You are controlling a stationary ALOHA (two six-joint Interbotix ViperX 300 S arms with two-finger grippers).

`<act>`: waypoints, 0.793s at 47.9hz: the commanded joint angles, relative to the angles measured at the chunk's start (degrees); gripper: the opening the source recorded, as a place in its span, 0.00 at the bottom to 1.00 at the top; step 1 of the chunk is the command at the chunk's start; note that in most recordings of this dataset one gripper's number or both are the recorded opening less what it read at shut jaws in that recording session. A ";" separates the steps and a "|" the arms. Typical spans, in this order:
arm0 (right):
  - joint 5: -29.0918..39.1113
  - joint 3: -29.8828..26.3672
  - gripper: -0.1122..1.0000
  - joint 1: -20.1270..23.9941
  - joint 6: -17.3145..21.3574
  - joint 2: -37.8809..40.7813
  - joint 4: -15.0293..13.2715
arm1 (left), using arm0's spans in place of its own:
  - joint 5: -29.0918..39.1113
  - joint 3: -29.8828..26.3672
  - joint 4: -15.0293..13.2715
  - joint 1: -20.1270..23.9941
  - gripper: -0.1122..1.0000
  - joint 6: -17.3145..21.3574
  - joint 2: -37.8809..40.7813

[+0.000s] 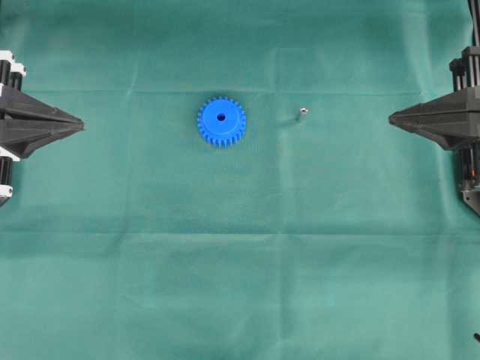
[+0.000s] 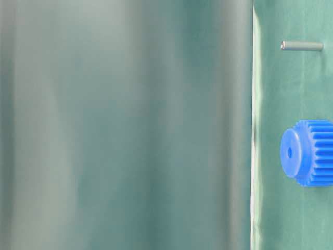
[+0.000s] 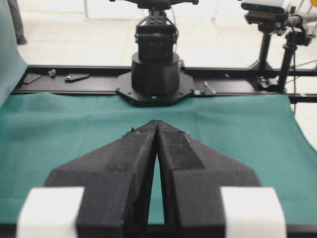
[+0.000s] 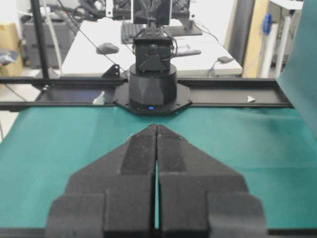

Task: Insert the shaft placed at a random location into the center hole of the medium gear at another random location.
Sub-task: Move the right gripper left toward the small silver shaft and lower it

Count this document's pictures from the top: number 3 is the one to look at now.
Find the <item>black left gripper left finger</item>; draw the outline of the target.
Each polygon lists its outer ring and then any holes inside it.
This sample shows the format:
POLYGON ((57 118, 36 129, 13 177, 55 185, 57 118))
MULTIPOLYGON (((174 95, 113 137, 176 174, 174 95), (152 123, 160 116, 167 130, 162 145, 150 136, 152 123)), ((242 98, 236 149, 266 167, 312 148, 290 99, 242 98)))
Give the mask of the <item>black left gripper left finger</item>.
POLYGON ((17 220, 19 238, 122 238, 149 215, 156 159, 152 120, 120 139, 54 168, 30 190, 17 220))

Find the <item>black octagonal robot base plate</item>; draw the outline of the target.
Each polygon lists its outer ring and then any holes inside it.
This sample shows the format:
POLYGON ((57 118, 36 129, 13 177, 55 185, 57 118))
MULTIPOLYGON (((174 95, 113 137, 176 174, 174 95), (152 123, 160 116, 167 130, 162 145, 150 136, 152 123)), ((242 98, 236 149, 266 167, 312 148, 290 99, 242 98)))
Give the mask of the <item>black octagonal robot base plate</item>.
POLYGON ((167 95, 145 94, 132 88, 131 73, 125 73, 118 77, 117 94, 125 101, 136 107, 164 107, 179 103, 180 101, 193 96, 193 77, 180 73, 179 88, 167 95))

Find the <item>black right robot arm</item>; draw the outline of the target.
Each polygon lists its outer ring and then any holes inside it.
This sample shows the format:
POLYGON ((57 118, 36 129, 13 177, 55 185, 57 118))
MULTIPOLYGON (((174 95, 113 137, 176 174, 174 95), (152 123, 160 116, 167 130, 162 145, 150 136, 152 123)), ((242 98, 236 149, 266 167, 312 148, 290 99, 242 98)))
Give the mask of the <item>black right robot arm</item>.
MULTIPOLYGON (((137 26, 138 51, 122 76, 144 96, 170 97, 185 79, 173 51, 177 27, 165 14, 175 1, 139 0, 149 15, 137 26)), ((285 216, 275 190, 256 172, 187 133, 156 126, 164 220, 182 238, 284 238, 285 216)))

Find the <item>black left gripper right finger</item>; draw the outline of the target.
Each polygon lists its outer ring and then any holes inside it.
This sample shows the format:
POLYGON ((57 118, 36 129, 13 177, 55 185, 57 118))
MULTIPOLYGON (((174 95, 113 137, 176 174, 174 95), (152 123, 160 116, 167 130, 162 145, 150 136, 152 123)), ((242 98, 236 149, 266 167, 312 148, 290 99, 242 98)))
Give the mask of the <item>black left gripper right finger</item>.
POLYGON ((256 172, 158 122, 164 215, 183 238, 284 238, 275 190, 256 172))

